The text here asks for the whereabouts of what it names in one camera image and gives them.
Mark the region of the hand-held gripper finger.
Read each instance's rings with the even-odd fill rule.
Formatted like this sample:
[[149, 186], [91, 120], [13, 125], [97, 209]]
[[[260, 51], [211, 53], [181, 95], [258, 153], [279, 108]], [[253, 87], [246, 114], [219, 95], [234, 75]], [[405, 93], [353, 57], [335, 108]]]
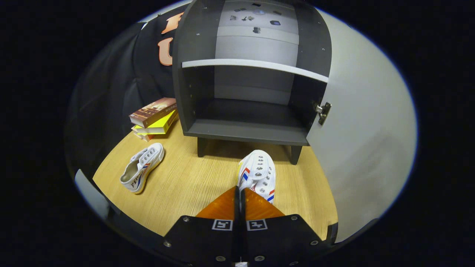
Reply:
[[204, 209], [204, 217], [180, 216], [164, 236], [163, 254], [180, 267], [233, 267], [238, 193], [237, 187], [223, 193]]
[[240, 194], [241, 252], [249, 267], [302, 267], [322, 256], [329, 244], [299, 215], [247, 219], [247, 197]]

